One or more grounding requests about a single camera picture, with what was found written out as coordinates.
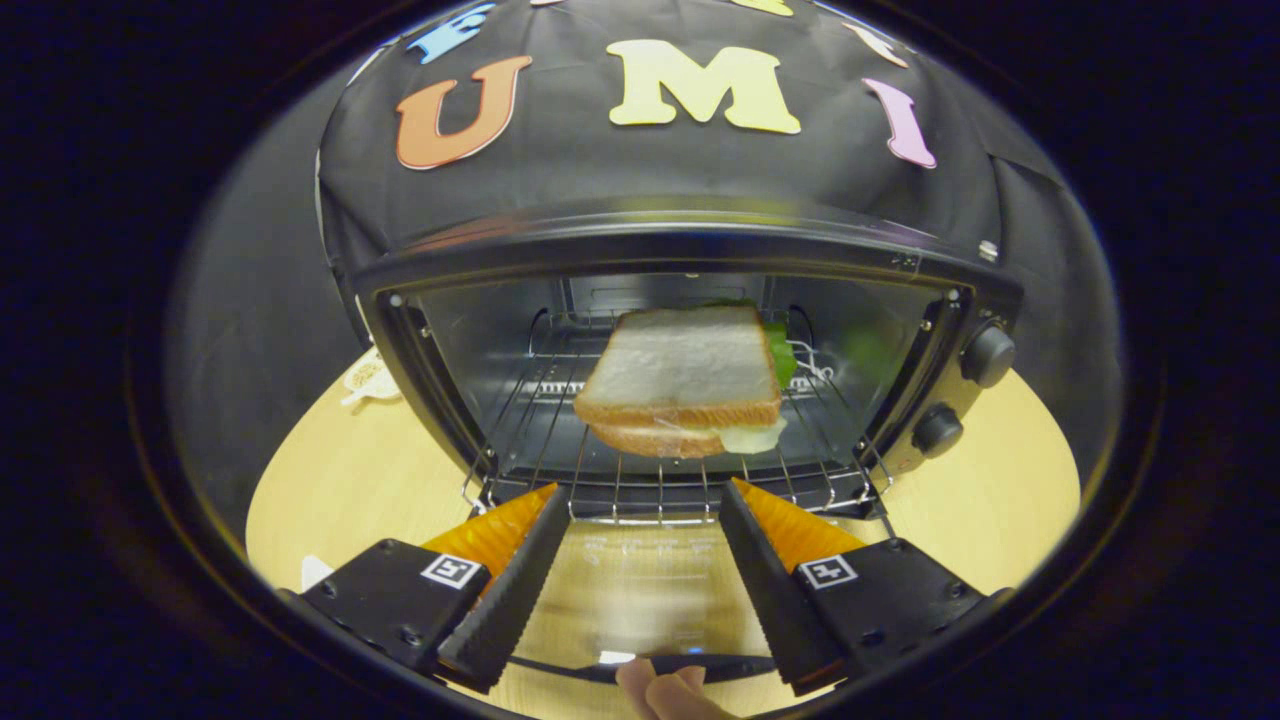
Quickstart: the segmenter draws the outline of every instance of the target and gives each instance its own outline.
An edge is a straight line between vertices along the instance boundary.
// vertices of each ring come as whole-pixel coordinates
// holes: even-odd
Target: black fabric cover
[[[785,18],[727,0],[499,3],[480,32],[426,65],[408,46],[460,15],[442,15],[380,53],[347,88],[321,145],[325,246],[346,278],[388,251],[444,227],[530,206],[639,195],[797,199],[854,210],[938,236],[954,255],[1000,265],[1028,291],[1014,338],[1016,369],[1062,427],[1082,478],[1106,456],[1120,413],[1119,322],[1101,247],[1064,178],[1034,141],[973,86],[901,44],[899,68],[824,8],[792,1]],[[666,40],[705,65],[726,46],[774,55],[801,132],[732,127],[721,109],[700,124],[677,106],[666,126],[618,127],[623,65],[605,47]],[[442,133],[476,114],[477,68],[530,55],[511,124],[489,146],[430,170],[396,156],[396,106],[424,87],[458,82]],[[924,169],[886,147],[890,127],[861,78],[911,96],[938,159]]]

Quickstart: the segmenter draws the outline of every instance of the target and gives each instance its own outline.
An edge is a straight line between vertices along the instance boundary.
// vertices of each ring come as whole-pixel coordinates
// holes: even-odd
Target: oven knob
[[[965,348],[960,374],[978,387],[993,387],[1014,366],[1014,341],[996,325],[987,325]]]
[[[956,418],[956,411],[940,405],[916,423],[911,445],[920,448],[925,457],[937,457],[960,442],[961,434],[964,425],[960,424],[960,418]]]

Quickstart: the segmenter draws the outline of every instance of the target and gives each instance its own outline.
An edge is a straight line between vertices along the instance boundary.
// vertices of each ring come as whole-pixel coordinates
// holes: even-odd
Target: cheese
[[[726,452],[737,452],[741,455],[750,455],[753,452],[764,452],[767,450],[773,450],[778,445],[778,436],[782,434],[782,429],[787,427],[786,418],[778,416],[777,421],[767,428],[760,427],[736,427],[736,428],[712,428],[721,438],[721,445],[724,446]]]

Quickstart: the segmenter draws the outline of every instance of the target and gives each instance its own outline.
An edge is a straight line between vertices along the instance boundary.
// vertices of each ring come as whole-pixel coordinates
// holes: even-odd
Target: blue letter
[[[419,37],[406,50],[412,50],[413,47],[421,50],[421,64],[425,65],[440,55],[444,55],[449,50],[453,50],[458,45],[462,45],[467,40],[471,40],[471,36],[480,32],[480,26],[483,26],[485,20],[485,13],[493,8],[494,3],[485,3],[463,15],[458,15],[431,32],[428,32],[422,37]]]

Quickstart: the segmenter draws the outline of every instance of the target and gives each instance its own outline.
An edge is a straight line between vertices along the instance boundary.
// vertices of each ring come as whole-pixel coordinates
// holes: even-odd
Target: toaster oven
[[[895,473],[960,439],[965,411],[1012,364],[1023,291],[957,250],[978,246],[823,206],[631,197],[458,224],[352,284],[476,512],[559,482],[579,520],[696,523],[740,477],[868,519]],[[594,437],[572,400],[618,318],[722,300],[786,327],[799,369],[781,388],[777,447],[653,459]]]

